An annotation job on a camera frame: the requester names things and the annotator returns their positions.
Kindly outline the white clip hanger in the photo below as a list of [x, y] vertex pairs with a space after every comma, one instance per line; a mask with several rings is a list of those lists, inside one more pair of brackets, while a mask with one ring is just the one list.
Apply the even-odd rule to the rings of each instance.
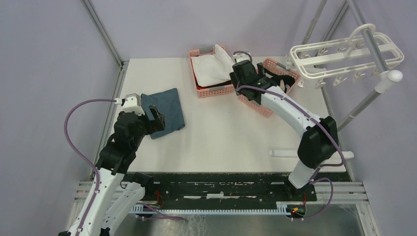
[[286, 68], [294, 67], [303, 79], [315, 81], [315, 87], [325, 85], [326, 78], [334, 78], [337, 86], [353, 74], [353, 81], [364, 77], [367, 70], [372, 75], [381, 73], [372, 59], [371, 48], [365, 45], [362, 30], [370, 30], [388, 70], [392, 70], [405, 59], [403, 52], [386, 35], [376, 31], [374, 24], [364, 24], [352, 31], [349, 37], [296, 45], [286, 56]]

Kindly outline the black underwear beige waistband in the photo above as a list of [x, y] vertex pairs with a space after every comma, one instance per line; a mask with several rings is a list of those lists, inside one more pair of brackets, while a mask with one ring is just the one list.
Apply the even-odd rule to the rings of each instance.
[[272, 84], [280, 87], [284, 93], [288, 93], [290, 88], [294, 85], [295, 79], [289, 75], [277, 75], [266, 72], [266, 76], [272, 80]]

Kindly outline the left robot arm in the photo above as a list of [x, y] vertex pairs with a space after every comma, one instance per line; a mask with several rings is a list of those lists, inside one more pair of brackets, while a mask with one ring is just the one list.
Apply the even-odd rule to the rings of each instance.
[[109, 137], [99, 154], [96, 163], [98, 174], [82, 207], [69, 230], [60, 232], [61, 236], [112, 236], [121, 222], [141, 199], [154, 196], [153, 178], [136, 172], [128, 178], [121, 196], [114, 203], [111, 199], [123, 181], [127, 170], [136, 158], [144, 136], [165, 129], [165, 117], [158, 109], [149, 107], [153, 119], [146, 114], [122, 111], [115, 123], [115, 131]]

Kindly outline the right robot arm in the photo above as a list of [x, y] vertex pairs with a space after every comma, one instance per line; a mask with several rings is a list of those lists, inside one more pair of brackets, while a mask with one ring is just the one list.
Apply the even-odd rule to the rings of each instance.
[[265, 69], [262, 63], [237, 62], [232, 66], [230, 78], [237, 95], [271, 110], [300, 135], [299, 161], [288, 177], [290, 184], [284, 187], [287, 199], [298, 200], [319, 167], [340, 150], [335, 120], [313, 114], [290, 98], [287, 92], [295, 78]]

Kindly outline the pink basket with underwear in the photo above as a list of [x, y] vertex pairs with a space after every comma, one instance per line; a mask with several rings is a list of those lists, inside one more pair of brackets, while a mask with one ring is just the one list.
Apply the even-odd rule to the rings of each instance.
[[[263, 66], [264, 66], [265, 73], [270, 72], [270, 73], [274, 73], [277, 75], [289, 75], [295, 79], [294, 85], [296, 85], [297, 82], [299, 81], [300, 74], [298, 72], [296, 72], [293, 69], [286, 69], [286, 67], [283, 64], [275, 61], [274, 59], [266, 58], [263, 61]], [[253, 100], [249, 101], [244, 95], [237, 95], [237, 98], [239, 101], [241, 101], [242, 103], [252, 108], [256, 112], [260, 113], [266, 118], [269, 118], [273, 114], [273, 111], [271, 111], [270, 109], [258, 104], [257, 102]]]

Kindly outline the folded blue-grey cloth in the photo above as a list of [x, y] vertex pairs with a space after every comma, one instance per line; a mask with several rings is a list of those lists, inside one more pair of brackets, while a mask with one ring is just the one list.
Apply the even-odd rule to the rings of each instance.
[[179, 131], [185, 127], [185, 119], [177, 88], [172, 88], [154, 94], [142, 93], [141, 106], [150, 120], [153, 120], [154, 117], [149, 109], [149, 106], [155, 106], [165, 117], [165, 130], [151, 134], [150, 138], [153, 140], [164, 137], [175, 131]]

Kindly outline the white crumpled cloth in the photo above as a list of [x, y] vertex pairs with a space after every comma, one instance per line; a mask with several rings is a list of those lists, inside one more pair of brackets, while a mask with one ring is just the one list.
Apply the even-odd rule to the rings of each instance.
[[213, 54], [191, 56], [193, 72], [200, 87], [210, 87], [230, 81], [234, 61], [220, 45], [214, 45]]

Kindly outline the pink basket with white cloth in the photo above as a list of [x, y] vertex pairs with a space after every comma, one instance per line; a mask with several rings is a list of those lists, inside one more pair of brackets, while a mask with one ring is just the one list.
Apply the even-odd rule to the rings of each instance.
[[192, 76], [194, 79], [195, 89], [197, 92], [197, 96], [199, 98], [211, 97], [211, 96], [218, 96], [223, 94], [228, 94], [234, 92], [234, 87], [231, 82], [221, 83], [209, 87], [202, 87], [197, 83], [196, 74], [195, 74], [195, 66], [192, 62], [192, 57], [199, 57], [202, 55], [212, 55], [214, 54], [215, 46], [209, 46], [199, 49], [194, 49], [188, 52], [189, 61], [191, 64], [191, 71]]

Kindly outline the metal drying rack stand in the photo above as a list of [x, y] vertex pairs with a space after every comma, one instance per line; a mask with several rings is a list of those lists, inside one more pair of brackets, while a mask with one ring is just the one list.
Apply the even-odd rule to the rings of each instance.
[[[321, 13], [324, 10], [325, 5], [325, 0], [320, 2], [315, 16], [312, 19], [310, 26], [306, 32], [306, 35], [304, 36], [304, 39], [302, 40], [300, 45], [310, 44], [309, 39], [319, 17], [321, 16]], [[358, 3], [355, 0], [344, 0], [342, 1], [339, 9], [337, 10], [334, 18], [332, 19], [327, 31], [325, 32], [320, 42], [335, 40], [333, 39], [333, 36], [348, 12], [352, 13], [357, 27], [364, 24], [368, 24], [363, 17]], [[360, 33], [365, 39], [365, 45], [371, 48], [371, 56], [372, 59], [376, 62], [377, 68], [381, 70], [380, 74], [375, 75], [379, 76], [379, 82], [376, 84], [374, 89], [343, 118], [343, 120], [337, 126], [338, 131], [344, 130], [345, 127], [348, 124], [350, 124], [372, 102], [374, 102], [379, 96], [387, 92], [388, 89], [390, 89], [391, 87], [393, 87], [393, 85], [395, 85], [403, 79], [403, 73], [401, 71], [396, 70], [395, 68], [392, 70], [387, 69], [387, 65], [383, 61], [380, 51], [376, 48], [376, 43], [373, 37], [371, 36], [370, 30], [364, 29]]]

